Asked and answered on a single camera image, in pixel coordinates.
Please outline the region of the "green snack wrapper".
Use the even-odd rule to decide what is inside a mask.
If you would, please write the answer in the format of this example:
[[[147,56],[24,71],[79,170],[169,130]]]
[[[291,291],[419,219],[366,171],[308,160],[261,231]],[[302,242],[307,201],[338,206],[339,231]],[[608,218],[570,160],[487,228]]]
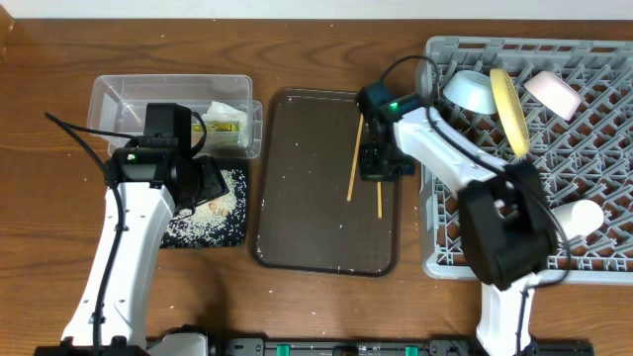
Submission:
[[[207,130],[207,133],[239,133],[240,125],[239,123],[234,122],[205,122],[202,126],[201,124],[193,124],[192,132],[193,133],[202,133],[204,131],[204,127]]]

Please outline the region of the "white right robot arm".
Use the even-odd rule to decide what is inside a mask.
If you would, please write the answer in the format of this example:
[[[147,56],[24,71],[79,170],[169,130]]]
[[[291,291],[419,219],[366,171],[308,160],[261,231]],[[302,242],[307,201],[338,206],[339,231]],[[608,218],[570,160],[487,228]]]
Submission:
[[[482,284],[480,345],[519,355],[529,345],[528,311],[538,276],[558,246],[536,168],[480,152],[418,95],[360,92],[371,140],[359,148],[362,179],[396,181],[420,162],[456,195],[466,261]]]

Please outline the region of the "white tissue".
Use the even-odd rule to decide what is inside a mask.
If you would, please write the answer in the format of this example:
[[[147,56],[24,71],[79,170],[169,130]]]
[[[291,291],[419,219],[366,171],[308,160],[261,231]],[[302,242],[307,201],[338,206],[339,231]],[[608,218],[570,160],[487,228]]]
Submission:
[[[204,122],[239,123],[242,131],[247,124],[247,113],[222,102],[213,102],[209,110],[202,115]]]

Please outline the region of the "wooden chopstick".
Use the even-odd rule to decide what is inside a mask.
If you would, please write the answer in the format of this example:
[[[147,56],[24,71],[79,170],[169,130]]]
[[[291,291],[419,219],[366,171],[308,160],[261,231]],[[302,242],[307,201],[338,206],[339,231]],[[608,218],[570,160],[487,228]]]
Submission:
[[[377,182],[377,216],[378,219],[383,217],[383,202],[382,202],[382,182]]]
[[[347,202],[352,201],[353,189],[354,189],[354,183],[355,183],[355,177],[356,177],[356,171],[357,171],[358,154],[359,154],[360,143],[362,140],[363,128],[364,128],[364,116],[363,114],[360,114],[357,134],[356,134],[356,139],[355,139],[355,145],[354,145],[354,152],[352,156],[347,196],[346,196]]]

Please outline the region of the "white cup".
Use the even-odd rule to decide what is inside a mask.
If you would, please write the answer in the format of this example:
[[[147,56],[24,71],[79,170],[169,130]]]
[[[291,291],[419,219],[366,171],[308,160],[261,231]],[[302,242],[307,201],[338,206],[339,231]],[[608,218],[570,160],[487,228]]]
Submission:
[[[576,237],[587,237],[604,223],[604,214],[599,204],[591,200],[578,200],[552,210],[564,234],[558,233],[563,241]]]

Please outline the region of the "light blue bowl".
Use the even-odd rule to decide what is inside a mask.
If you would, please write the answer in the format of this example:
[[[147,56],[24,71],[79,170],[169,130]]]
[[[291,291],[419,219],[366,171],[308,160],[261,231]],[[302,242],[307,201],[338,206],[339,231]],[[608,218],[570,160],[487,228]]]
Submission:
[[[449,102],[477,114],[497,112],[491,78],[476,71],[456,72],[445,85],[443,95]]]

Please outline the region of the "pink bowl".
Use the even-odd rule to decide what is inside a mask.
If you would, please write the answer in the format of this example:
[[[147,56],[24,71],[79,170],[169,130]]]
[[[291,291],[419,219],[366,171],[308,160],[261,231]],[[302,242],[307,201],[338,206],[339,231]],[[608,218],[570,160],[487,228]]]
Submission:
[[[563,79],[551,71],[540,71],[524,83],[525,90],[557,116],[569,121],[581,103],[581,97]]]

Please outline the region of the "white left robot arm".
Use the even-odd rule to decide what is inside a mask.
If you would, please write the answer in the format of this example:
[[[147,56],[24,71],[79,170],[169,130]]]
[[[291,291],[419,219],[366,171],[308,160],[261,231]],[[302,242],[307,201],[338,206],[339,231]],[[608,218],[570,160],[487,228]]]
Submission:
[[[106,213],[92,269],[71,321],[38,355],[210,355],[210,336],[184,325],[154,345],[146,314],[157,252],[181,209],[226,194],[215,160],[179,148],[122,147],[107,163]]]

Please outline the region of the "yellow round plate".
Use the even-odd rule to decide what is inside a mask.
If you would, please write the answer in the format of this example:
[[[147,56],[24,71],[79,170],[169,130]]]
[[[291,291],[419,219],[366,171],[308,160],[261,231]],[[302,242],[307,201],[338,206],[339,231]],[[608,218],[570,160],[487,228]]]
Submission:
[[[524,157],[530,147],[529,131],[517,91],[504,69],[492,69],[490,78],[497,113],[505,137],[514,155],[517,158]]]

